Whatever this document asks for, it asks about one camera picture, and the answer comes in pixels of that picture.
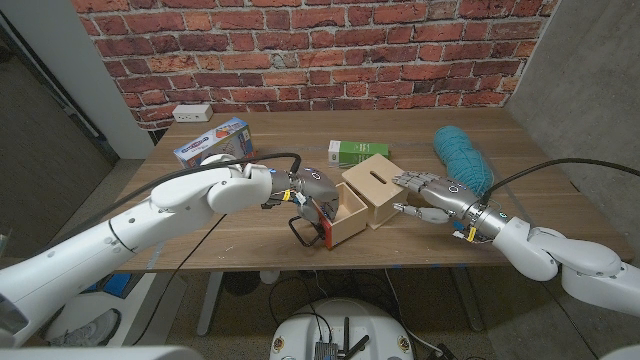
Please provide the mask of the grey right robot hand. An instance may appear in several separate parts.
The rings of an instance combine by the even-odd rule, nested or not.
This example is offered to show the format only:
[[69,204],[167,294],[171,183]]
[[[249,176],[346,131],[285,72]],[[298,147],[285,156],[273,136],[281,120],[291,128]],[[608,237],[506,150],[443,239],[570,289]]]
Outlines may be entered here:
[[394,203],[393,207],[429,223],[447,223],[451,217],[470,219],[482,210],[479,197],[457,180],[427,172],[405,171],[394,176],[392,182],[420,194],[430,204],[430,207],[416,207]]

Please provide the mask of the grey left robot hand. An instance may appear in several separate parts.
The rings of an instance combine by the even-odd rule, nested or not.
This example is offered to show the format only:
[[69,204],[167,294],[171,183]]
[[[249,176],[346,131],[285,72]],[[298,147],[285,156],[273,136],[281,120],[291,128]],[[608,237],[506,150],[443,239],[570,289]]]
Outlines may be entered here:
[[334,182],[320,170],[300,168],[290,174],[293,200],[298,215],[313,224],[323,215],[333,221],[339,208],[339,192]]

